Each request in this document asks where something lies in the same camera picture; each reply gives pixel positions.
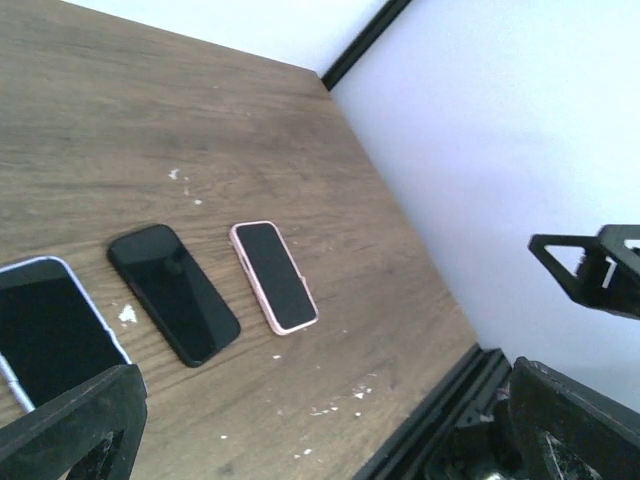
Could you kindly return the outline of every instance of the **smartphone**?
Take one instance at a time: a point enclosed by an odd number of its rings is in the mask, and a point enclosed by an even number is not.
[[[0,371],[30,412],[131,360],[57,257],[0,268]]]
[[[231,309],[167,225],[114,240],[107,258],[188,367],[202,365],[240,334]]]
[[[272,222],[234,225],[231,243],[275,333],[288,335],[318,321],[307,282]]]

